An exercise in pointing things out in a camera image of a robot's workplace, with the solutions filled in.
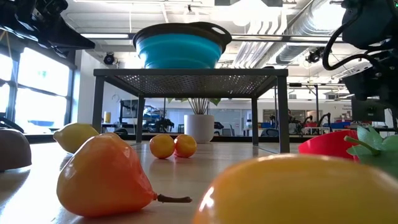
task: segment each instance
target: yellow fruit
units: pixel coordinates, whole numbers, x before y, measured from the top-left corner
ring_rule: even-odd
[[[166,159],[174,152],[174,140],[168,134],[158,134],[149,141],[152,155],[159,159]]]
[[[326,156],[252,159],[213,181],[193,223],[395,224],[398,181],[381,170]]]
[[[197,151],[197,142],[192,136],[180,134],[174,139],[175,155],[182,158],[189,158]]]
[[[84,142],[97,135],[90,124],[72,123],[54,132],[53,138],[65,151],[75,153]]]

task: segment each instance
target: mesh table top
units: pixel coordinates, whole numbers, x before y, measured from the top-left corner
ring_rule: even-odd
[[[258,98],[287,70],[96,69],[94,76],[133,95],[163,98]]]

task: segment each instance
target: pear stem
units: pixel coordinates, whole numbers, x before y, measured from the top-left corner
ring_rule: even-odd
[[[371,151],[373,156],[378,156],[381,153],[379,150],[374,149],[369,144],[366,144],[365,142],[362,142],[360,140],[356,140],[355,138],[352,138],[352,137],[349,137],[349,136],[345,136],[344,137],[344,141],[355,143],[355,144],[360,144],[360,145],[366,147],[367,149],[369,149]]]
[[[157,201],[162,203],[190,203],[192,199],[190,197],[172,198],[160,194],[157,196]]]

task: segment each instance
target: red bowl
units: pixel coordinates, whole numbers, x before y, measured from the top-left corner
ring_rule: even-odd
[[[356,144],[344,141],[345,136],[358,139],[356,131],[337,131],[334,133],[323,134],[306,141],[298,146],[298,151],[302,154],[335,156],[357,161],[357,156],[352,156],[346,152],[347,149],[355,146]]]

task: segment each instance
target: wooden table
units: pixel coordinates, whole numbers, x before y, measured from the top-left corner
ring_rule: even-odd
[[[76,216],[60,205],[55,194],[59,172],[71,155],[57,143],[36,144],[31,145],[32,166],[0,173],[0,223],[190,223],[201,196],[221,171],[241,160],[269,155],[251,143],[212,143],[198,145],[191,159],[159,160],[147,144],[133,147],[156,192],[190,196],[193,202],[152,202],[137,213],[97,219]]]

